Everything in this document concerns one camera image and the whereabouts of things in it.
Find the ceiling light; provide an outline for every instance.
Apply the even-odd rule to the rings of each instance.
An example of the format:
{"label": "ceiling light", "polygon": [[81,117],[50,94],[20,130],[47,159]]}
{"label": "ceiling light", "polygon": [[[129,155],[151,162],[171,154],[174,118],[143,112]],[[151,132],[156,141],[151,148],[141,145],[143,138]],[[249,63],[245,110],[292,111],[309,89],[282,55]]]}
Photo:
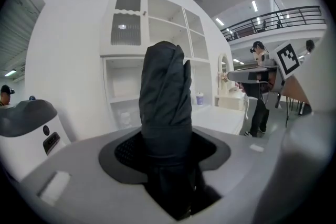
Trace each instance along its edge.
{"label": "ceiling light", "polygon": [[253,5],[253,8],[254,8],[254,11],[257,12],[258,11],[257,5],[256,5],[256,2],[254,0],[252,1],[252,5]]}
{"label": "ceiling light", "polygon": [[8,72],[8,73],[5,75],[5,77],[8,77],[8,76],[14,74],[15,72],[16,72],[16,70],[12,70],[11,72]]}
{"label": "ceiling light", "polygon": [[221,26],[224,25],[224,23],[223,23],[220,19],[217,18],[216,21],[217,21]]}

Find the railing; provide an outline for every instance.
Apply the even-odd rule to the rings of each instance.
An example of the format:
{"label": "railing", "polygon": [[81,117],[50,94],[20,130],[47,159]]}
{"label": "railing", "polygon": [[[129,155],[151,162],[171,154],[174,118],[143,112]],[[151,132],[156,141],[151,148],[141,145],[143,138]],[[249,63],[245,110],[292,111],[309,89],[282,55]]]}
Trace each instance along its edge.
{"label": "railing", "polygon": [[279,28],[325,24],[319,6],[288,8],[266,13],[221,30],[227,41]]}

